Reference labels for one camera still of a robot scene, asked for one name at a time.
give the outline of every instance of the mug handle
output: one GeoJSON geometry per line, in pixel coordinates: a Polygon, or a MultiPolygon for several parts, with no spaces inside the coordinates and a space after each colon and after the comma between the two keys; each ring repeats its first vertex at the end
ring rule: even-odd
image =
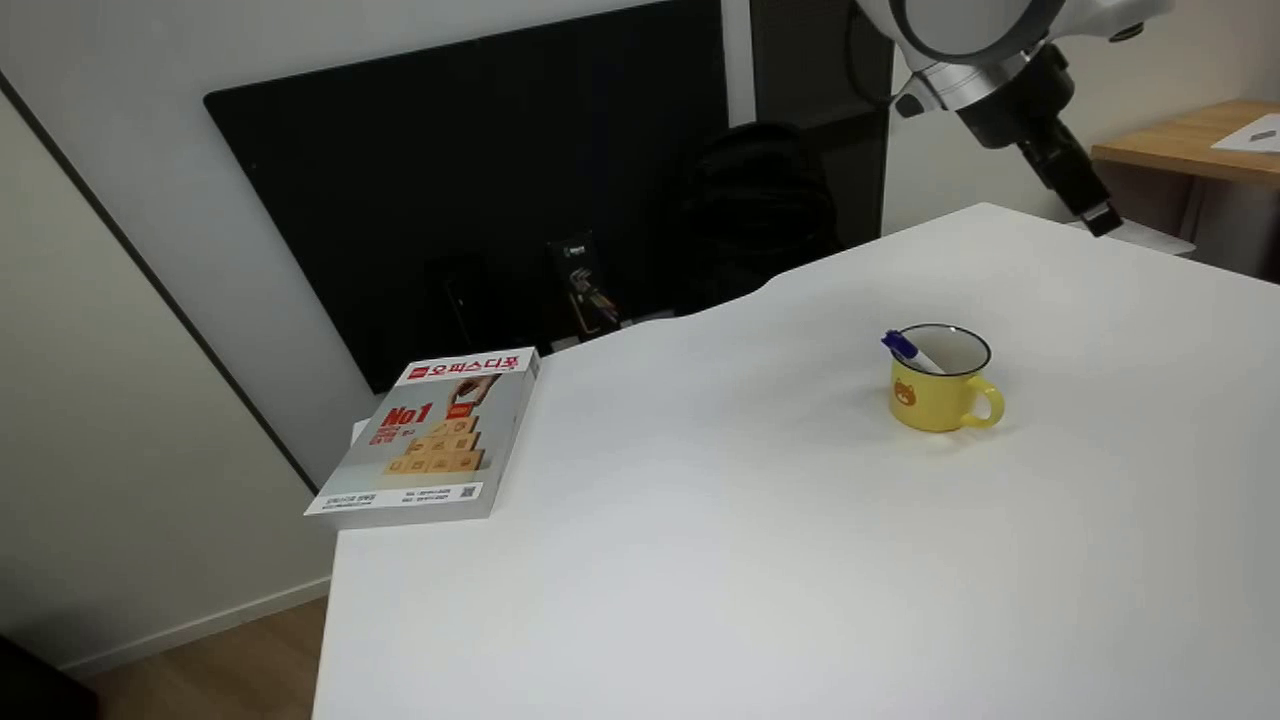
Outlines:
{"type": "Polygon", "coordinates": [[[982,395],[982,399],[986,399],[986,418],[963,411],[961,423],[963,423],[963,430],[990,430],[990,423],[1001,423],[1001,421],[1002,421],[1002,393],[1001,393],[990,380],[982,380],[982,376],[970,376],[966,387],[970,387],[970,395],[982,395]]]}

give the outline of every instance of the book cover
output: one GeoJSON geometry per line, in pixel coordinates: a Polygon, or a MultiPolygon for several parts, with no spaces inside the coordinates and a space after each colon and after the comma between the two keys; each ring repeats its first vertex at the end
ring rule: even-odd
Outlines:
{"type": "Polygon", "coordinates": [[[337,529],[486,516],[532,376],[534,347],[406,366],[307,516],[337,529]]]}

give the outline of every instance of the yellow mug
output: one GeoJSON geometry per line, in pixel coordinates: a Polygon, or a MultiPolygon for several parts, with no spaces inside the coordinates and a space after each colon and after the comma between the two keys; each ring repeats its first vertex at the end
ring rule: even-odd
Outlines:
{"type": "Polygon", "coordinates": [[[1002,393],[979,376],[990,366],[986,341],[957,323],[913,323],[901,331],[926,355],[890,355],[888,407],[901,423],[957,432],[1002,421],[1002,393]]]}

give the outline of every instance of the black monitor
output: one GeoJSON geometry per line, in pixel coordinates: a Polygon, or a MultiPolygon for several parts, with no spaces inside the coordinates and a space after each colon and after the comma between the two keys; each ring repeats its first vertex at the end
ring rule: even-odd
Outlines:
{"type": "Polygon", "coordinates": [[[717,0],[668,0],[212,94],[364,380],[576,331],[553,241],[658,312],[670,187],[725,134],[717,0]]]}

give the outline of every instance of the white wall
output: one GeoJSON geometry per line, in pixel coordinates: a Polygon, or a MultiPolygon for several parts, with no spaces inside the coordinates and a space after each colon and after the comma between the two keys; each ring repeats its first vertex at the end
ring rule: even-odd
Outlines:
{"type": "MultiPolygon", "coordinates": [[[[0,69],[324,480],[371,393],[205,117],[205,94],[628,3],[641,0],[0,0],[0,69]]],[[[746,3],[725,3],[744,117],[746,3]]]]}
{"type": "Polygon", "coordinates": [[[91,667],[324,593],[307,493],[0,95],[0,636],[91,667]]]}
{"type": "MultiPolygon", "coordinates": [[[[1131,44],[1063,39],[1077,100],[1063,111],[1078,143],[1182,108],[1280,95],[1275,0],[1176,0],[1131,44]]],[[[890,121],[885,229],[995,202],[1063,216],[1014,149],[982,151],[957,117],[890,121]]]]}

